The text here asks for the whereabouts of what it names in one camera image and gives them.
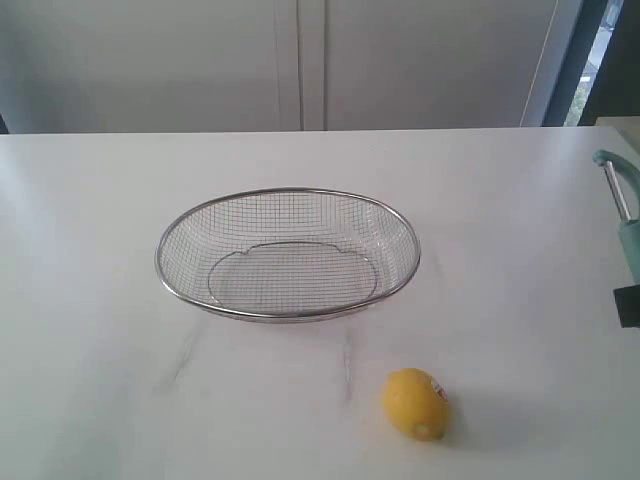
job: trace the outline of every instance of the white table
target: white table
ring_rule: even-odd
[[[0,478],[637,479],[640,336],[598,148],[638,160],[610,128],[0,138]],[[295,185],[405,214],[414,280],[290,326],[164,290],[177,215]],[[453,398],[441,443],[381,413],[409,366]]]

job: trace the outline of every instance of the yellow lemon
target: yellow lemon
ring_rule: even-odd
[[[389,374],[382,405],[393,426],[417,440],[441,438],[449,423],[451,407],[444,389],[417,368]]]

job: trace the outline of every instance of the metal rod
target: metal rod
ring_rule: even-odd
[[[618,176],[616,175],[615,168],[613,168],[613,163],[605,162],[603,168],[604,174],[607,176],[607,182],[609,182],[609,188],[613,194],[613,199],[616,202],[618,213],[620,214],[620,220],[624,223],[629,223],[631,221],[631,212],[629,212],[629,206],[620,188],[620,182],[618,182]]]

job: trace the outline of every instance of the green handle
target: green handle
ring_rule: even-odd
[[[627,181],[640,203],[640,170],[620,155],[606,150],[598,150],[593,155],[593,161],[601,167],[604,167],[607,162],[611,162],[615,171]],[[640,284],[640,222],[638,219],[622,222],[618,235],[633,281]]]

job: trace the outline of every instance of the metal rim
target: metal rim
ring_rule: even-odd
[[[417,250],[416,258],[415,258],[414,264],[411,266],[411,270],[409,271],[409,274],[403,279],[402,282],[400,282],[394,288],[386,292],[383,292],[379,295],[370,297],[366,300],[349,303],[345,305],[340,305],[339,307],[334,307],[334,308],[326,308],[321,310],[309,310],[306,312],[301,312],[297,314],[295,317],[278,315],[278,314],[269,314],[269,313],[244,312],[242,310],[234,310],[231,308],[216,307],[204,302],[200,302],[198,300],[194,300],[193,298],[178,292],[169,284],[169,282],[167,281],[164,275],[164,272],[162,271],[162,267],[160,265],[160,256],[162,254],[162,249],[164,248],[164,245],[169,235],[174,230],[174,228],[178,226],[185,218],[189,217],[190,215],[192,215],[193,213],[199,210],[202,210],[203,208],[206,208],[218,203],[226,202],[229,200],[235,200],[238,198],[252,197],[252,196],[258,196],[258,195],[265,195],[270,193],[293,193],[293,192],[317,193],[319,195],[333,195],[333,196],[339,196],[339,197],[355,198],[358,200],[362,200],[364,202],[371,203],[373,205],[377,205],[385,209],[387,212],[389,212],[393,216],[395,216],[407,228],[407,231],[411,235],[411,238]],[[232,195],[226,195],[224,197],[218,197],[213,200],[209,200],[207,202],[201,203],[187,210],[178,218],[176,218],[173,222],[171,222],[171,224],[167,227],[167,229],[162,234],[162,237],[160,237],[160,243],[158,243],[158,246],[156,247],[156,251],[155,251],[155,268],[156,268],[156,274],[158,275],[158,278],[160,279],[164,287],[169,292],[171,292],[173,295],[178,297],[180,300],[183,300],[187,303],[200,307],[209,312],[218,313],[225,316],[231,316],[239,320],[256,322],[256,323],[299,323],[301,321],[305,321],[305,322],[320,321],[322,320],[322,318],[320,317],[330,317],[340,313],[361,309],[368,305],[373,305],[374,303],[377,303],[386,298],[389,298],[390,296],[392,296],[393,294],[397,293],[402,288],[404,288],[414,277],[414,275],[418,270],[418,267],[420,266],[421,254],[422,254],[422,250],[420,247],[420,240],[418,239],[418,236],[416,235],[416,232],[414,231],[409,221],[400,212],[391,208],[389,205],[383,202],[380,202],[379,200],[365,197],[364,195],[358,195],[350,192],[342,192],[339,190],[329,190],[329,189],[323,189],[323,188],[308,188],[308,187],[281,187],[281,188],[266,188],[262,190],[250,190],[246,192],[234,193]]]

